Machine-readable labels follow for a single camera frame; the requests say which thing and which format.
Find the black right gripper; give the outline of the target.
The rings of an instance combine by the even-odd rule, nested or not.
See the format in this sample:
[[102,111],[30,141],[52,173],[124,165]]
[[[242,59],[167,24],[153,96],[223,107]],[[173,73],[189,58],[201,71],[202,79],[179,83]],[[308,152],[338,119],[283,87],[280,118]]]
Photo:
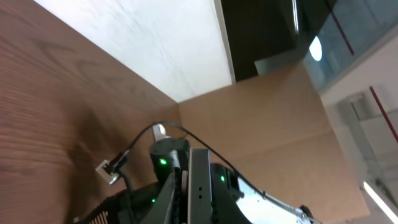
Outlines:
[[151,184],[132,193],[125,190],[107,198],[73,224],[170,223],[174,184]]

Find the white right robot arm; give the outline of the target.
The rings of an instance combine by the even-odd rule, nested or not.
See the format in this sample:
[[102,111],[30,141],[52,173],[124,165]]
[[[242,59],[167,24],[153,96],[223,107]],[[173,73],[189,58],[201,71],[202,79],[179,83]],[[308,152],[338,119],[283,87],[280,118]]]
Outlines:
[[106,198],[78,223],[250,223],[238,203],[248,199],[239,174],[210,161],[207,148],[186,139],[165,138],[151,145],[157,181]]

